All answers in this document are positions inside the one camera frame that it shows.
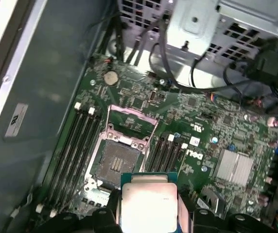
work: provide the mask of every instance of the chipset heatsink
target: chipset heatsink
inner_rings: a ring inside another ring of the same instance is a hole
[[[223,149],[214,176],[241,186],[246,186],[254,160],[245,155]]]

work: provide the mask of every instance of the white slot latch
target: white slot latch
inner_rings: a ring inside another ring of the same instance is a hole
[[[95,108],[91,107],[91,108],[89,109],[89,111],[88,111],[88,114],[94,115],[95,110],[96,110]]]
[[[42,204],[38,204],[36,206],[35,212],[37,212],[38,214],[40,214],[43,210],[44,206]]]
[[[81,109],[81,103],[80,102],[76,102],[75,105],[74,105],[74,109],[80,110]]]

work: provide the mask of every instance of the screw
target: screw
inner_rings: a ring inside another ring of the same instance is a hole
[[[208,170],[208,168],[206,166],[202,166],[201,170],[202,170],[202,172],[206,172]]]
[[[202,215],[207,215],[208,211],[207,210],[200,210],[199,213],[202,214]]]
[[[113,138],[113,133],[108,133],[106,137],[109,139]]]
[[[139,149],[139,150],[143,150],[143,148],[144,148],[144,145],[143,145],[143,144],[139,144],[139,145],[138,145],[138,149]]]
[[[9,75],[5,75],[3,78],[3,82],[6,83],[8,81],[10,81],[10,77],[9,77]]]
[[[245,218],[241,215],[236,215],[235,218],[239,221],[245,221]]]

